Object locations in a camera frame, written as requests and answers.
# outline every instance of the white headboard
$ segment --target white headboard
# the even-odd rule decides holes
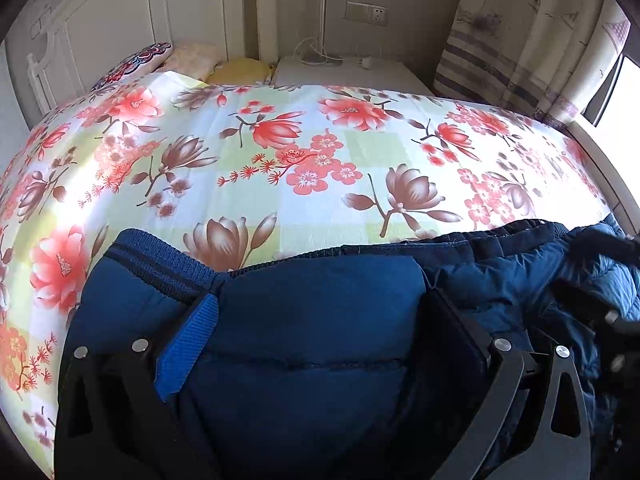
[[[47,50],[28,55],[43,114],[85,94],[113,66],[161,41],[215,44],[227,59],[247,53],[246,0],[64,0],[46,27]],[[278,60],[276,0],[257,0],[260,58]]]

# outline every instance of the wall socket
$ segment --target wall socket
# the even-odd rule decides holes
[[[388,25],[388,9],[386,7],[376,5],[347,2],[344,17],[352,22]]]

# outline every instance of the striped curtain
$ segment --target striped curtain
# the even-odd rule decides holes
[[[598,91],[629,28],[615,0],[460,0],[433,89],[562,129]]]

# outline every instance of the dark blue clothing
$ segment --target dark blue clothing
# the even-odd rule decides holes
[[[640,272],[603,256],[568,259],[569,245],[589,230],[623,236],[613,216],[572,232],[522,220],[230,274],[127,230],[89,276],[63,359],[81,345],[107,354],[137,338],[154,341],[195,304],[158,361],[156,390],[224,478],[424,474],[454,446],[486,387],[476,364],[452,365],[455,348],[423,316],[425,292],[437,286],[516,348],[570,348],[599,441],[614,407],[595,390],[594,334],[549,284],[564,278],[638,320]],[[492,460],[519,415],[515,408]]]

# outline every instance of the floral blanket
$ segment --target floral blanket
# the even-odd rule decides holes
[[[506,110],[172,72],[110,85],[53,110],[2,176],[0,407],[52,474],[66,330],[92,265],[126,228],[228,270],[608,213],[578,145]]]

